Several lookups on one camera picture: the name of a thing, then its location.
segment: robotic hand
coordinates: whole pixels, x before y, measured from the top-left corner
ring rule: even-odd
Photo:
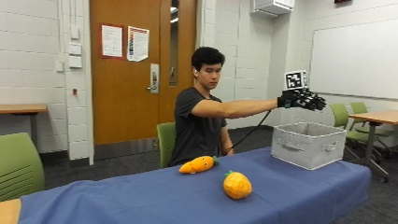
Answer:
[[[286,90],[277,97],[277,107],[301,107],[309,110],[322,110],[326,101],[309,90],[305,71],[294,71],[285,74]]]

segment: bin handle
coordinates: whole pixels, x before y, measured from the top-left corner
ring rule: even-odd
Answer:
[[[282,146],[292,147],[292,148],[298,149],[298,150],[301,150],[301,151],[305,151],[305,150],[306,150],[306,149],[305,149],[305,145],[293,143],[293,142],[290,142],[290,141],[288,141],[288,140],[285,140],[285,139],[282,139],[282,138],[278,138],[278,139],[277,139],[277,143],[278,143],[280,145],[282,145]]]
[[[326,151],[332,151],[332,150],[336,150],[336,145],[337,145],[338,142],[334,142],[334,144],[332,145],[324,145],[324,150]]]

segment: blue tablecloth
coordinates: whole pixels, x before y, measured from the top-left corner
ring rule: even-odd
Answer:
[[[330,223],[368,197],[370,169],[337,161],[314,171],[270,155],[270,148],[220,158],[209,171],[171,167],[101,181],[77,181],[22,198],[20,222],[35,223]],[[244,173],[253,193],[224,193],[224,174]]]

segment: gray storage bin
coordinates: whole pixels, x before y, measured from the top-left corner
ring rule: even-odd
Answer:
[[[342,159],[346,134],[346,130],[317,123],[278,125],[274,127],[272,155],[314,170]]]

